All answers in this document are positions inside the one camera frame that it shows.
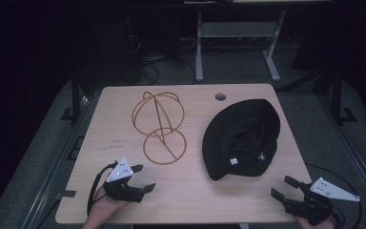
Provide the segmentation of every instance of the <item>black hat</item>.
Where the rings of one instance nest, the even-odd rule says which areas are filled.
[[[203,138],[203,158],[210,178],[227,174],[261,176],[272,162],[280,118],[266,99],[235,103],[218,113]]]

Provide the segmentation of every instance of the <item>background desk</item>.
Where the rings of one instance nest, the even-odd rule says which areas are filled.
[[[144,156],[145,137],[132,125],[132,110],[142,100],[144,92],[177,94],[185,109],[185,119],[178,130],[187,139],[187,151],[174,164],[156,165]],[[225,94],[227,98],[218,101],[216,94]],[[273,162],[261,177],[227,175],[219,181],[212,181],[201,154],[205,130],[225,107],[251,98],[266,98],[280,116],[281,132]],[[157,122],[156,116],[143,115],[149,123]],[[286,214],[282,205],[270,196],[270,189],[283,191],[289,198],[302,199],[299,190],[283,182],[284,176],[310,181],[286,117],[269,84],[106,88],[67,186],[67,190],[76,191],[76,195],[74,198],[62,198],[56,220],[60,223],[83,223],[96,174],[122,156],[126,156],[131,165],[144,165],[141,172],[132,176],[131,186],[143,187],[153,182],[156,186],[141,203],[132,203],[117,213],[112,223],[291,221],[293,217]]]

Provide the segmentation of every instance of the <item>human hand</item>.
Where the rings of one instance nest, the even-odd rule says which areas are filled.
[[[118,210],[130,204],[128,201],[109,198],[103,186],[96,191],[94,199],[94,204],[82,229],[98,228],[107,220],[111,219]]]
[[[336,221],[333,216],[328,217],[326,220],[315,226],[311,225],[309,221],[305,218],[297,216],[294,216],[294,218],[302,229],[335,229],[336,227]]]

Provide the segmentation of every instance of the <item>hat tag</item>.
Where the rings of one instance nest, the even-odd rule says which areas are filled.
[[[258,159],[259,159],[259,160],[264,160],[264,159],[266,159],[266,156],[263,154],[263,152],[259,155]]]
[[[230,159],[230,162],[231,162],[231,165],[235,165],[235,164],[239,163],[236,158]]]

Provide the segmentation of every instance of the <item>wooden table top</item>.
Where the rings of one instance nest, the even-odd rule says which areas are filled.
[[[176,94],[184,108],[184,119],[177,130],[186,138],[187,148],[175,163],[158,165],[144,154],[146,137],[132,124],[132,111],[143,100],[144,92]],[[216,94],[225,94],[226,99],[217,100]],[[252,98],[269,100],[280,117],[281,130],[273,162],[261,177],[226,175],[213,181],[201,152],[205,130],[224,108]],[[160,100],[172,126],[177,126],[182,119],[180,105],[168,97]],[[159,128],[154,105],[151,102],[147,105],[136,119],[136,126],[143,132]],[[184,149],[182,135],[166,136],[165,141],[174,154],[179,155]],[[165,146],[151,137],[146,143],[146,152],[157,161],[171,160]],[[275,91],[269,84],[110,87],[101,94],[66,188],[76,191],[76,195],[62,198],[56,220],[66,224],[83,223],[96,174],[123,156],[131,166],[144,165],[141,172],[132,176],[130,186],[143,188],[151,183],[156,186],[141,203],[132,203],[119,211],[111,223],[293,221],[281,203],[270,196],[270,189],[275,188],[286,198],[302,200],[302,192],[285,184],[284,176],[311,181]],[[99,186],[110,172],[102,176]]]

